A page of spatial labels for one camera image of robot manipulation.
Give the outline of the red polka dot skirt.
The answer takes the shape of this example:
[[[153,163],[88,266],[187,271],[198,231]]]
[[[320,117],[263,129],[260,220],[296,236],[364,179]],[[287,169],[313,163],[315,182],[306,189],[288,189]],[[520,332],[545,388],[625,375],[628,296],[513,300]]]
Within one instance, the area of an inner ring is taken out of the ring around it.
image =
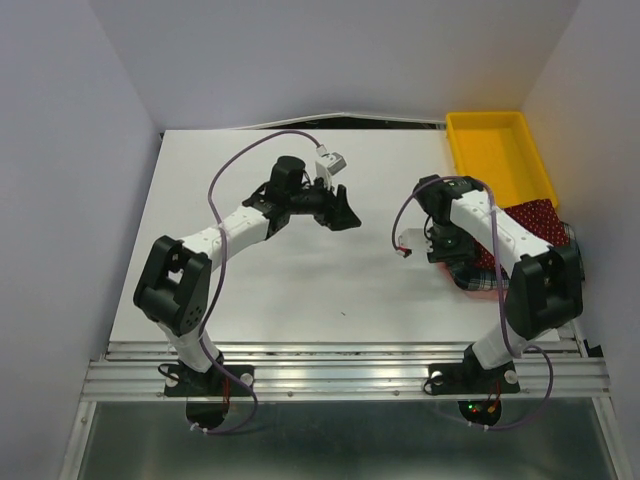
[[[572,230],[557,215],[550,199],[532,200],[503,211],[537,237],[553,246],[571,244]]]

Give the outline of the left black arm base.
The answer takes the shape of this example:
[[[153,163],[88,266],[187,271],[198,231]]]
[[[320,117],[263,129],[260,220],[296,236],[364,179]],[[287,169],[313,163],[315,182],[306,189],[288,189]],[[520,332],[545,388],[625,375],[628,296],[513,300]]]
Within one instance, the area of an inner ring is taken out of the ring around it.
[[[184,362],[161,363],[157,372],[164,379],[163,395],[167,398],[184,399],[185,416],[193,430],[205,434],[225,434],[240,429],[252,419],[257,410],[257,397],[253,390],[255,369],[252,365],[224,366],[220,356],[218,365],[200,373]],[[231,413],[232,401],[250,399],[249,416],[235,425],[225,426]]]

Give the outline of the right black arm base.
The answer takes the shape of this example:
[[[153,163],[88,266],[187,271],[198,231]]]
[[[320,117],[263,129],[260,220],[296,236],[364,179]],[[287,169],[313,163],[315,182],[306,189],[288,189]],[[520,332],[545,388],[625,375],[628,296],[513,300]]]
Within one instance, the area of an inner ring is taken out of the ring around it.
[[[422,390],[429,396],[457,395],[463,419],[472,425],[495,427],[502,415],[502,396],[521,391],[512,361],[485,370],[472,347],[458,362],[432,363]]]

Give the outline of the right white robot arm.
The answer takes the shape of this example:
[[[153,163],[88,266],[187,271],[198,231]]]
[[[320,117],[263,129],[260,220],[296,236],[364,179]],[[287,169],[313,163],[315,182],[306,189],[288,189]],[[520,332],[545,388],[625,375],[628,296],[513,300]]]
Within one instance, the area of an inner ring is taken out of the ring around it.
[[[527,230],[472,177],[423,177],[413,194],[434,227],[455,227],[494,257],[499,323],[471,345],[470,359],[460,366],[463,384],[482,390],[495,380],[496,368],[583,313],[581,260],[573,248]]]

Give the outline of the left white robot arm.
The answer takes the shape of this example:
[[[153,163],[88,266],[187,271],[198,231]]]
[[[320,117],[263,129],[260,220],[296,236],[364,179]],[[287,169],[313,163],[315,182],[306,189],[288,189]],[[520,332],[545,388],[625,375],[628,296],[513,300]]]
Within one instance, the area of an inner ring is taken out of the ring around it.
[[[269,180],[220,224],[181,239],[164,235],[153,243],[133,302],[164,332],[199,393],[213,393],[222,384],[221,354],[204,327],[212,273],[224,273],[233,256],[273,237],[294,215],[309,215],[331,231],[360,227],[345,186],[333,183],[345,166],[341,155],[326,153],[309,181],[301,159],[281,156]]]

